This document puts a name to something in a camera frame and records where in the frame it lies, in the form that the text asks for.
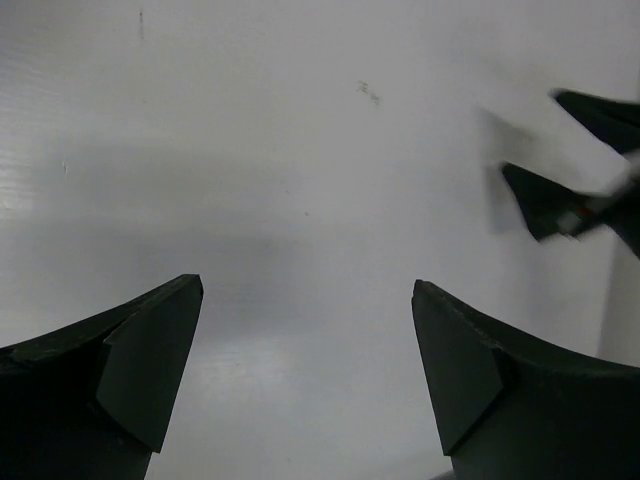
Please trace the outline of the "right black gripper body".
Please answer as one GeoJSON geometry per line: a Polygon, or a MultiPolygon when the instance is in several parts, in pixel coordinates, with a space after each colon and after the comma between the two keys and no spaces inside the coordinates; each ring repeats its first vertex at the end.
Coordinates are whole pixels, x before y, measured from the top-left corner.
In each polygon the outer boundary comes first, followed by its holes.
{"type": "Polygon", "coordinates": [[[609,227],[639,257],[639,173],[628,174],[609,193],[578,195],[564,218],[564,234],[578,238],[609,227]]]}

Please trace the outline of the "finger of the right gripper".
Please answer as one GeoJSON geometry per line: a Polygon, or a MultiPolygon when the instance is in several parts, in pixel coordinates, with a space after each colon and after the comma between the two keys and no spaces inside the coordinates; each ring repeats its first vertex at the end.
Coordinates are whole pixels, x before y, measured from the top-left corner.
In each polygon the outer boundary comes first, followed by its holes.
{"type": "Polygon", "coordinates": [[[595,227],[594,213],[587,208],[593,196],[512,163],[503,163],[501,174],[537,242],[556,235],[578,237],[595,227]]]}
{"type": "Polygon", "coordinates": [[[554,101],[620,155],[639,150],[639,104],[556,89],[554,101]]]}

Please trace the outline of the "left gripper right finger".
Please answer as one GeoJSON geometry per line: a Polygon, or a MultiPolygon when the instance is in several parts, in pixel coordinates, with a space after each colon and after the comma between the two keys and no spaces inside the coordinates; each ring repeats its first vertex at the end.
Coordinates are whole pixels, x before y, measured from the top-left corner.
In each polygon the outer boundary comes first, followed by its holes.
{"type": "Polygon", "coordinates": [[[456,479],[635,479],[639,371],[521,331],[419,280],[414,326],[456,479]]]}

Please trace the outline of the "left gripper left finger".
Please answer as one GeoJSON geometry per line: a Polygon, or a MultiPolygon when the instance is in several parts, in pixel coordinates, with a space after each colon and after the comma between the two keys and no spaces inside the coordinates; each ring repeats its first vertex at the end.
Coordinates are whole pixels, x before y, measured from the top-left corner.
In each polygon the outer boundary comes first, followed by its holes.
{"type": "Polygon", "coordinates": [[[142,479],[161,451],[203,285],[180,275],[1,350],[4,479],[142,479]]]}

